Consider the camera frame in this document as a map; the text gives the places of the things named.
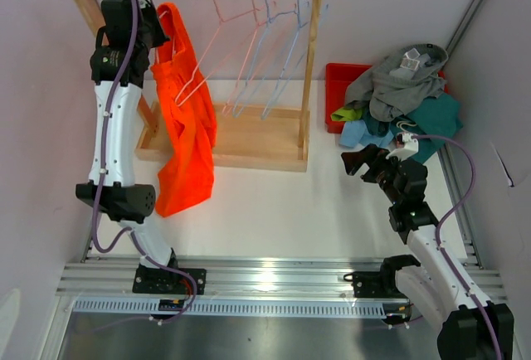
light blue cloth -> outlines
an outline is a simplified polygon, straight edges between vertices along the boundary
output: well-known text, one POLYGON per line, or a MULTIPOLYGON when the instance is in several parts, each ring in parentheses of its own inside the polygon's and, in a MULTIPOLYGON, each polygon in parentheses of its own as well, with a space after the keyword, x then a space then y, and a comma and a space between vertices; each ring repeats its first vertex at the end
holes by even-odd
POLYGON ((343 126, 343 132, 339 138, 339 144, 344 147, 354 148, 357 144, 362 146, 368 146, 369 144, 376 144, 380 148, 386 148, 394 136, 391 131, 383 137, 373 136, 367 130, 365 121, 360 119, 359 121, 346 122, 343 126))

white floor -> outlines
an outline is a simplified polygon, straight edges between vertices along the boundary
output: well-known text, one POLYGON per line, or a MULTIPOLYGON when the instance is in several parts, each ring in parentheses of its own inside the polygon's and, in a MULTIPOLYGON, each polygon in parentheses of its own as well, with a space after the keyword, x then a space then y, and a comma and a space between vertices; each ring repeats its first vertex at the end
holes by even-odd
MULTIPOLYGON (((212 97, 221 101, 234 88, 234 81, 209 83, 212 97)), ((274 81, 265 81, 255 103, 263 104, 274 81)), ((302 81, 293 81, 282 105, 300 105, 302 81)), ((148 81, 144 95, 154 96, 148 81)), ((178 255, 251 256, 289 258, 373 258, 407 253, 407 248, 389 225, 390 206, 375 184, 362 182, 359 175, 344 172, 339 155, 339 136, 328 134, 324 125, 324 82, 312 84, 310 107, 309 163, 307 173, 260 171, 216 167, 212 198, 185 212, 157 223, 178 255)), ((140 118, 134 132, 141 130, 140 118)), ((158 189, 161 164, 135 161, 138 183, 152 183, 158 189)), ((441 218, 451 208, 450 195, 435 154, 429 170, 426 199, 441 218)), ((105 216, 99 237, 109 243, 118 227, 105 216)), ((452 216, 443 235, 460 259, 466 258, 457 221, 452 216)), ((127 238, 113 254, 134 254, 127 238)))

pink hanger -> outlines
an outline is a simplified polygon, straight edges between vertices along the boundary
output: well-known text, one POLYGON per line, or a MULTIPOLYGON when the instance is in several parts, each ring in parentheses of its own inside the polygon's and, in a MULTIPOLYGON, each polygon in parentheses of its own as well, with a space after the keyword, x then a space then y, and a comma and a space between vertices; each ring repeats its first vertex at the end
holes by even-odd
MULTIPOLYGON (((252 4, 253 4, 253 8, 252 8, 251 10, 248 10, 248 11, 246 11, 246 12, 243 12, 243 13, 237 14, 237 15, 235 15, 235 16, 233 16, 233 17, 230 17, 230 18, 228 18, 228 19, 225 19, 225 18, 223 18, 223 16, 222 16, 222 12, 221 12, 221 10, 220 10, 220 8, 219 8, 219 5, 217 4, 217 0, 212 0, 212 1, 214 2, 214 7, 216 8, 216 14, 217 14, 217 18, 218 18, 218 21, 219 21, 219 25, 217 26, 217 29, 216 29, 216 32, 214 33, 214 36, 212 37, 212 39, 211 39, 210 42, 208 43, 207 49, 205 49, 205 51, 203 52, 201 58, 200 58, 199 61, 197 62, 196 67, 193 69, 192 76, 190 77, 190 80, 189 80, 189 81, 188 81, 188 82, 187 82, 187 83, 181 88, 181 90, 179 91, 179 93, 177 94, 177 96, 175 96, 175 103, 178 102, 178 100, 179 100, 179 98, 181 97, 181 95, 183 94, 184 90, 185 90, 185 89, 186 89, 186 88, 187 88, 187 87, 193 82, 193 79, 194 79, 194 77, 196 76, 197 70, 199 69, 199 66, 201 65, 201 62, 203 61, 203 59, 204 59, 205 56, 207 55, 208 51, 210 50, 210 48, 211 48, 211 46, 212 46, 212 43, 216 40, 217 35, 219 34, 220 30, 222 29, 223 24, 226 23, 226 22, 230 22, 230 21, 232 21, 232 20, 236 20, 237 18, 239 18, 239 17, 243 17, 243 16, 245 16, 245 15, 247 15, 247 14, 249 14, 249 13, 254 13, 254 15, 255 15, 255 19, 257 19, 256 12, 262 10, 262 9, 266 6, 266 5, 264 5, 264 6, 262 6, 262 7, 258 7, 258 8, 256 8, 256 7, 255 7, 254 0, 253 0, 253 3, 252 3, 252 4)), ((195 88, 195 89, 192 91, 192 93, 195 93, 195 91, 196 91, 201 85, 198 85, 197 88, 195 88)), ((183 101, 182 101, 181 103, 179 103, 178 105, 179 105, 179 106, 182 105, 182 104, 188 99, 188 97, 190 97, 190 95, 191 95, 192 93, 190 93, 190 94, 185 98, 185 100, 183 100, 183 101)))
MULTIPOLYGON (((277 14, 277 16, 282 15, 282 14, 289 14, 289 13, 292 13, 292 12, 294 12, 294 9, 293 9, 293 10, 290 9, 290 10, 285 11, 285 12, 280 12, 280 13, 277 14)), ((268 21, 268 18, 266 18, 263 22, 260 22, 260 23, 258 24, 258 27, 262 27, 262 26, 264 26, 264 25, 267 23, 267 21, 268 21)), ((187 100, 188 100, 188 99, 189 99, 189 98, 190 98, 190 97, 191 97, 196 91, 199 90, 199 88, 201 87, 201 85, 203 85, 203 84, 208 80, 208 78, 210 78, 210 76, 211 76, 212 74, 214 74, 214 73, 217 72, 221 67, 224 66, 224 64, 227 62, 227 60, 228 60, 229 58, 231 58, 231 57, 234 55, 234 53, 235 53, 238 49, 240 49, 240 48, 243 46, 244 43, 247 42, 247 40, 249 39, 250 36, 256 36, 256 33, 257 33, 257 28, 255 28, 255 30, 254 30, 253 32, 251 32, 249 35, 247 35, 245 38, 243 38, 243 41, 241 41, 240 43, 238 43, 238 44, 232 49, 232 51, 231 51, 228 55, 226 55, 225 57, 223 57, 223 59, 222 59, 219 63, 217 63, 217 65, 216 65, 216 67, 214 68, 214 70, 212 70, 208 75, 204 76, 204 79, 203 79, 203 80, 202 80, 202 81, 201 81, 201 82, 200 82, 200 83, 199 83, 199 84, 198 84, 198 85, 197 85, 197 86, 196 86, 196 87, 195 87, 195 88, 194 88, 194 89, 193 89, 193 90, 192 90, 192 91, 191 91, 191 92, 190 92, 190 93, 189 93, 189 94, 188 94, 188 95, 187 95, 187 96, 186 96, 186 97, 180 102, 180 103, 177 103, 177 98, 176 98, 175 103, 177 104, 177 106, 178 106, 178 107, 182 106, 182 105, 183 105, 183 104, 184 104, 184 103, 185 103, 185 102, 186 102, 186 101, 187 101, 187 100)), ((251 48, 252 48, 252 43, 251 43, 251 46, 249 47, 249 50, 247 51, 246 59, 248 58, 248 56, 249 56, 249 54, 250 54, 250 50, 251 50, 251 48)), ((270 53, 272 52, 273 49, 274 49, 274 46, 272 46, 272 47, 270 48, 270 50, 269 50, 269 52, 266 54, 266 57, 265 57, 265 58, 267 58, 267 55, 270 54, 270 53)), ((263 64, 264 64, 264 62, 265 62, 265 61, 262 61, 262 62, 259 64, 259 67, 262 67, 263 64)), ((238 79, 241 78, 241 73, 242 73, 242 71, 243 71, 243 68, 245 67, 245 63, 246 63, 246 62, 244 61, 244 66, 241 68, 240 76, 239 76, 238 79)))
POLYGON ((243 70, 245 69, 246 64, 247 64, 247 59, 249 59, 249 55, 251 54, 251 49, 252 49, 252 46, 253 46, 254 43, 255 43, 256 34, 258 33, 258 29, 259 29, 261 26, 263 26, 263 24, 260 24, 260 23, 258 22, 258 15, 256 14, 255 0, 251 0, 251 3, 252 3, 252 7, 253 7, 253 9, 255 10, 255 11, 254 11, 254 14, 255 14, 255 24, 256 24, 256 25, 255 25, 255 30, 253 31, 252 39, 251 39, 251 43, 249 44, 249 48, 247 49, 246 58, 243 60, 243 64, 241 65, 240 74, 238 74, 238 79, 236 80, 236 85, 234 86, 234 90, 229 94, 228 100, 227 100, 227 102, 225 103, 225 105, 223 106, 222 113, 223 113, 224 115, 227 115, 227 112, 230 110, 230 109, 227 109, 227 106, 229 105, 229 102, 231 101, 232 96, 234 96, 234 94, 235 94, 236 91, 238 90, 238 84, 240 83, 241 74, 243 74, 243 70))

clothes hanger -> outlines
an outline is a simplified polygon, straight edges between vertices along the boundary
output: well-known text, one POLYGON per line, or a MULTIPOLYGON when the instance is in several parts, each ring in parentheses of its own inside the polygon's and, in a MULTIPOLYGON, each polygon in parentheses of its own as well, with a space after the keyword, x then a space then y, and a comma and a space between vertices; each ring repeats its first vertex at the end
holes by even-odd
MULTIPOLYGON (((309 1, 306 2, 306 7, 309 7, 309 1)), ((308 22, 302 24, 302 27, 305 27, 306 25, 308 24, 308 22)), ((299 24, 296 24, 295 25, 295 30, 297 30, 299 24)), ((275 59, 273 60, 273 62, 271 62, 269 64, 269 67, 267 68, 267 70, 265 71, 265 73, 263 74, 262 78, 260 79, 260 82, 258 82, 257 85, 255 85, 253 91, 247 96, 246 100, 245 100, 245 104, 244 105, 241 105, 240 106, 240 109, 238 111, 234 111, 236 112, 236 114, 234 115, 235 117, 238 117, 240 116, 240 114, 243 112, 243 110, 245 109, 245 107, 249 104, 249 102, 251 101, 252 98, 255 97, 255 94, 256 92, 260 89, 260 87, 263 85, 264 83, 264 80, 267 79, 268 76, 270 76, 270 73, 271 71, 273 70, 273 67, 275 66, 278 66, 280 63, 281 63, 281 60, 282 60, 282 57, 284 56, 285 52, 288 50, 288 46, 290 45, 291 43, 291 38, 294 36, 294 34, 289 34, 288 36, 285 36, 285 31, 287 29, 287 26, 285 27, 285 29, 283 29, 280 34, 277 36, 274 44, 270 47, 270 52, 276 48, 276 44, 277 42, 279 42, 281 39, 283 39, 284 37, 287 37, 288 39, 285 41, 284 45, 282 46, 282 48, 280 49, 280 51, 277 53, 275 59)), ((253 80, 255 78, 255 75, 258 71, 261 70, 261 67, 268 61, 268 58, 265 57, 264 60, 256 67, 255 69, 255 72, 253 74, 253 76, 251 77, 250 80, 253 80)))
POLYGON ((259 8, 256 8, 255 5, 253 4, 253 8, 251 10, 236 14, 235 16, 232 16, 232 17, 229 17, 229 18, 223 18, 222 12, 221 12, 221 10, 219 8, 219 5, 217 4, 217 0, 212 0, 212 1, 214 2, 214 7, 216 8, 216 14, 217 14, 217 18, 218 18, 218 23, 219 24, 217 26, 216 32, 214 32, 214 36, 212 37, 212 39, 208 43, 207 48, 203 52, 203 54, 202 54, 201 58, 199 59, 199 61, 197 62, 196 67, 193 69, 192 76, 190 77, 190 80, 188 80, 188 82, 186 84, 184 84, 184 86, 181 88, 181 90, 179 91, 177 96, 175 96, 175 103, 178 102, 178 100, 181 97, 181 95, 183 94, 184 90, 193 82, 193 79, 195 78, 195 75, 197 74, 197 71, 199 70, 199 66, 201 65, 201 63, 204 60, 205 56, 207 55, 208 51, 210 51, 210 48, 212 47, 212 43, 216 40, 218 34, 220 33, 220 31, 222 29, 223 24, 225 24, 226 22, 231 22, 232 20, 236 20, 237 18, 243 17, 243 16, 245 16, 245 15, 247 15, 249 13, 256 13, 256 11, 260 11, 260 10, 262 10, 264 8, 263 6, 259 7, 259 8))
MULTIPOLYGON (((282 66, 282 71, 280 72, 280 75, 278 79, 276 80, 275 88, 273 89, 273 95, 271 95, 270 101, 268 101, 267 104, 269 104, 271 102, 271 99, 275 98, 276 96, 276 92, 279 89, 280 80, 284 77, 285 70, 290 63, 291 56, 293 55, 293 50, 295 49, 295 45, 297 44, 297 40, 299 39, 300 30, 302 30, 309 23, 309 21, 307 21, 303 24, 300 20, 300 0, 297 0, 297 12, 295 13, 295 15, 297 16, 297 29, 295 31, 293 41, 291 42, 290 52, 288 53, 288 56, 285 59, 285 63, 282 66)), ((262 119, 263 119, 263 115, 266 109, 267 109, 267 106, 264 108, 264 111, 262 112, 262 119)))
MULTIPOLYGON (((279 15, 283 15, 283 14, 291 14, 293 13, 294 10, 289 10, 287 12, 279 12, 277 13, 274 18, 277 18, 279 15)), ((268 19, 265 19, 263 22, 260 22, 259 26, 262 27, 263 25, 265 25, 266 23, 268 22, 268 19)), ((210 73, 206 76, 203 77, 203 80, 180 102, 177 104, 178 107, 180 107, 181 105, 183 105, 197 90, 199 90, 199 88, 201 87, 201 85, 203 85, 207 80, 208 78, 210 78, 210 76, 212 74, 214 74, 215 72, 217 72, 221 67, 223 67, 223 65, 227 62, 227 60, 229 58, 231 58, 232 56, 234 56, 235 52, 240 49, 240 47, 243 46, 244 43, 247 42, 247 39, 249 39, 249 37, 251 35, 254 34, 254 31, 251 32, 249 35, 247 35, 245 38, 243 38, 243 41, 241 41, 238 45, 236 45, 232 51, 226 55, 219 63, 217 63, 217 66, 216 68, 214 68, 214 70, 210 71, 210 73)))
POLYGON ((249 85, 249 81, 252 80, 251 74, 252 74, 253 78, 256 75, 256 71, 255 71, 256 58, 258 57, 258 54, 260 53, 260 49, 261 49, 261 46, 262 46, 262 43, 263 43, 264 39, 267 37, 267 35, 268 35, 269 31, 270 31, 271 24, 273 24, 275 22, 275 20, 279 16, 290 15, 290 14, 295 14, 296 13, 296 5, 295 5, 295 8, 293 10, 288 11, 288 12, 279 12, 279 13, 277 13, 276 15, 274 15, 272 17, 270 15, 270 6, 269 6, 268 0, 265 0, 265 9, 266 9, 266 12, 267 12, 267 24, 265 26, 264 32, 262 32, 262 36, 261 36, 260 40, 258 41, 258 46, 256 47, 255 54, 253 55, 251 67, 249 68, 249 70, 247 72, 245 86, 244 86, 243 90, 240 92, 240 94, 236 97, 236 100, 234 102, 234 105, 233 105, 233 108, 232 108, 232 115, 234 117, 238 117, 241 114, 241 112, 243 111, 243 109, 245 109, 245 107, 248 104, 249 97, 244 102, 244 105, 238 111, 236 111, 236 107, 241 102, 241 99, 243 98, 243 95, 246 92, 247 86, 249 85))
MULTIPOLYGON (((309 7, 309 1, 306 2, 306 7, 309 7)), ((308 23, 309 23, 309 21, 305 22, 302 26, 305 27, 306 25, 308 25, 308 23)), ((253 91, 249 95, 249 100, 252 99, 255 96, 256 92, 264 84, 264 81, 267 79, 268 76, 270 76, 270 73, 273 70, 273 67, 279 65, 282 56, 284 55, 285 51, 288 50, 288 45, 291 43, 291 40, 290 40, 291 37, 293 37, 293 35, 288 36, 288 40, 286 40, 286 42, 284 43, 284 46, 282 47, 282 49, 280 50, 280 52, 276 56, 275 60, 269 65, 269 67, 267 68, 267 71, 265 71, 265 73, 262 76, 260 82, 255 86, 255 88, 253 89, 253 91)))
MULTIPOLYGON (((251 0, 251 3, 252 3, 252 6, 253 6, 253 9, 256 9, 255 0, 251 0)), ((247 64, 247 59, 249 58, 249 55, 251 54, 251 49, 252 49, 253 44, 255 43, 256 34, 258 33, 258 29, 262 26, 262 24, 260 24, 258 22, 258 15, 256 14, 256 10, 254 11, 254 17, 255 17, 255 30, 254 30, 254 33, 253 33, 253 36, 252 36, 252 39, 251 39, 251 43, 249 44, 249 48, 247 49, 246 57, 243 60, 243 64, 241 65, 240 73, 238 74, 238 78, 236 80, 236 84, 234 85, 234 90, 232 90, 232 92, 229 94, 227 102, 223 106, 223 110, 222 110, 222 114, 223 115, 227 115, 228 114, 227 106, 231 102, 232 96, 238 90, 238 85, 240 83, 241 74, 243 74, 243 70, 245 69, 246 64, 247 64)))
MULTIPOLYGON (((326 20, 326 17, 328 15, 328 10, 329 10, 329 5, 328 4, 324 5, 324 10, 321 12, 321 18, 319 20, 318 27, 321 27, 321 24, 326 20)), ((291 78, 293 78, 293 75, 297 71, 297 68, 299 67, 300 63, 305 58, 307 53, 308 53, 308 49, 306 49, 306 51, 304 51, 303 54, 300 55, 299 59, 295 63, 295 66, 293 67, 293 71, 291 71, 290 76, 285 80, 283 86, 280 88, 278 93, 273 92, 273 95, 270 97, 269 101, 264 107, 264 110, 262 111, 261 119, 266 119, 269 116, 269 113, 271 112, 272 108, 276 105, 277 101, 282 96, 282 93, 284 93, 286 86, 290 83, 291 78)))

orange shirt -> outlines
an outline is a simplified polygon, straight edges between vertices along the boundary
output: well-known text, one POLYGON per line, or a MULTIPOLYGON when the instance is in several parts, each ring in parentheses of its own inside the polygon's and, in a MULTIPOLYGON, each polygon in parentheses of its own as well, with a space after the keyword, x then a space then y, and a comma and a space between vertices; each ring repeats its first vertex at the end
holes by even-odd
MULTIPOLYGON (((212 148, 216 144, 217 123, 206 83, 181 107, 175 104, 175 96, 192 76, 197 61, 175 5, 163 3, 157 12, 170 41, 157 49, 151 71, 157 82, 158 101, 173 156, 158 173, 160 194, 155 210, 160 216, 171 216, 212 195, 212 148)), ((197 71, 180 99, 184 99, 202 80, 201 71, 197 71)))

